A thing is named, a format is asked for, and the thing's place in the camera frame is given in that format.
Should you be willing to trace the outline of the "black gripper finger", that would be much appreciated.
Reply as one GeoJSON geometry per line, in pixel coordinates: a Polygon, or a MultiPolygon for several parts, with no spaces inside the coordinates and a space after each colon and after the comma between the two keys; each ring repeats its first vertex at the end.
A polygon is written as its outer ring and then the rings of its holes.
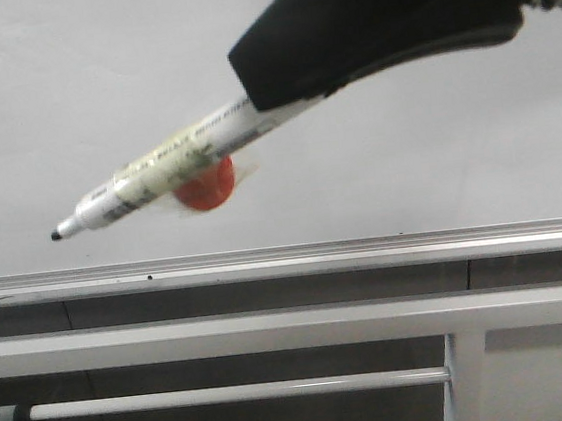
{"type": "Polygon", "coordinates": [[[323,91],[432,0],[273,0],[229,52],[252,97],[323,91]]]}
{"type": "Polygon", "coordinates": [[[353,81],[400,63],[508,42],[522,23],[522,12],[515,0],[432,0],[377,41],[369,64],[326,90],[256,97],[252,102],[258,110],[266,111],[318,95],[329,96],[353,81]]]}

